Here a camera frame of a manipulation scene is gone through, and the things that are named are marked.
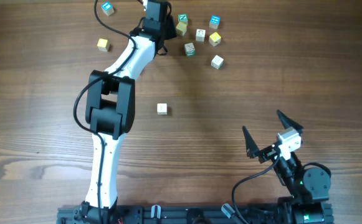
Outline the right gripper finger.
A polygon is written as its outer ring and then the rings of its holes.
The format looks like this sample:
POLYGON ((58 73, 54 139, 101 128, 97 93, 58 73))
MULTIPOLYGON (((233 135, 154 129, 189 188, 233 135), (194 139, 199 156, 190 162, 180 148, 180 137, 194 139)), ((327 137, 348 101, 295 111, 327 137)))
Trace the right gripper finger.
POLYGON ((253 138, 250 135, 249 131, 247 130, 246 126, 242 127, 242 131, 243 131, 244 138, 245 138, 247 157, 249 157, 249 158, 257 157, 259 155, 260 149, 256 145, 255 141, 253 140, 253 138))
POLYGON ((280 110, 277 110, 277 116, 279 117, 280 122, 282 123, 284 129, 293 128, 295 129, 299 134, 303 133, 304 127, 288 116, 286 116, 284 113, 282 113, 280 110))

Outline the white block green edge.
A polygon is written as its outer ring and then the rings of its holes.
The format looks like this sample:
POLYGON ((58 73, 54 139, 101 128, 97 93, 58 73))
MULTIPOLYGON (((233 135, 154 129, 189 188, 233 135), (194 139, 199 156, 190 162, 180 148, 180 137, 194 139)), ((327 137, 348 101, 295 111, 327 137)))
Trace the white block green edge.
POLYGON ((185 44, 185 45, 184 45, 184 50, 185 50, 185 53, 186 53, 186 56, 187 56, 187 57, 190 57, 190 56, 196 54, 196 49, 195 49, 193 43, 187 43, 187 44, 185 44))

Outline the plain white block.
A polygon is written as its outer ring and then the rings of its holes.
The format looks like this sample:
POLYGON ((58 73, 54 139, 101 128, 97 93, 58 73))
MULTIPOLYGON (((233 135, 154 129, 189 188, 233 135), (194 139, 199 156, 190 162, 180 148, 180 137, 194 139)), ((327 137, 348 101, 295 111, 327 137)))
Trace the plain white block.
POLYGON ((168 105, 166 103, 158 103, 157 104, 157 113, 159 115, 167 115, 168 114, 168 105))
POLYGON ((211 61, 211 66, 220 69, 224 63, 224 59, 218 55, 215 55, 215 57, 211 61))

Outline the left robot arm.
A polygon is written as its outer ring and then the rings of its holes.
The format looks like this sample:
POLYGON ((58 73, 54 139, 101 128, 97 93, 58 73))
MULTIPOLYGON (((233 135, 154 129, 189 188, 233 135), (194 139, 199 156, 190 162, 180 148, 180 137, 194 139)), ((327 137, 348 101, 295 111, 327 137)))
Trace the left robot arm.
POLYGON ((121 145, 135 119, 135 82, 142 70, 176 37, 172 7, 168 1, 143 1, 146 15, 126 35, 128 45, 116 62, 104 71, 94 70, 75 100, 87 97, 84 128, 93 137, 90 188, 74 216, 74 222, 121 223, 116 211, 117 173, 121 145))

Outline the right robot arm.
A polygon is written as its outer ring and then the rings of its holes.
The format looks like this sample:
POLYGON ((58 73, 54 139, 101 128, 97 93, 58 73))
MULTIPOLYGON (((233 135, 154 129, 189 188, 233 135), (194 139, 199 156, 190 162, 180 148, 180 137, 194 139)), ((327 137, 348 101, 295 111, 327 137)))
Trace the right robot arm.
POLYGON ((266 170, 253 175, 259 177, 274 170, 282 186, 290 193, 280 197, 277 203, 249 205, 238 216, 249 223, 333 223, 333 210, 327 203, 331 187, 331 171, 317 162, 305 165, 295 151, 303 144, 303 126, 277 110, 284 130, 277 134, 277 140, 259 149, 244 126, 247 157, 259 162, 270 161, 266 170))

